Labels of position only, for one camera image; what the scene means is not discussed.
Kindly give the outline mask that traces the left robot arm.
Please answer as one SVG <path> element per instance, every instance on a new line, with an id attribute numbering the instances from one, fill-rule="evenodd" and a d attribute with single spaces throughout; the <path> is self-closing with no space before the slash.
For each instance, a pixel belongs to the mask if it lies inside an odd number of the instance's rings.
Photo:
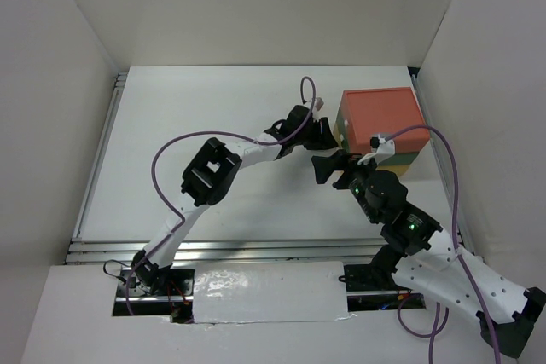
<path id="1" fill-rule="evenodd" d="M 317 116 L 322 105 L 321 100 L 296 105 L 256 138 L 207 139 L 183 171 L 181 193 L 169 205 L 173 215 L 131 261 L 138 286 L 150 295 L 166 288 L 178 247 L 204 211 L 224 199 L 238 171 L 281 159 L 297 146 L 310 151 L 337 147 L 328 119 Z"/>

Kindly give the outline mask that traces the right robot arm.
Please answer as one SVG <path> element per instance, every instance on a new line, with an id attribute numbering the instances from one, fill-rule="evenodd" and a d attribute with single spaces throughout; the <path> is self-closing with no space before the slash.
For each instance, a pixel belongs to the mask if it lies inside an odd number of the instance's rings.
<path id="1" fill-rule="evenodd" d="M 372 260 L 371 278 L 380 288 L 409 288 L 459 312 L 502 355 L 520 357 L 545 306 L 537 287 L 524 288 L 484 264 L 425 211 L 407 200 L 408 189 L 395 173 L 370 160 L 338 150 L 311 159 L 316 181 L 336 171 L 338 190 L 347 189 L 386 244 Z"/>

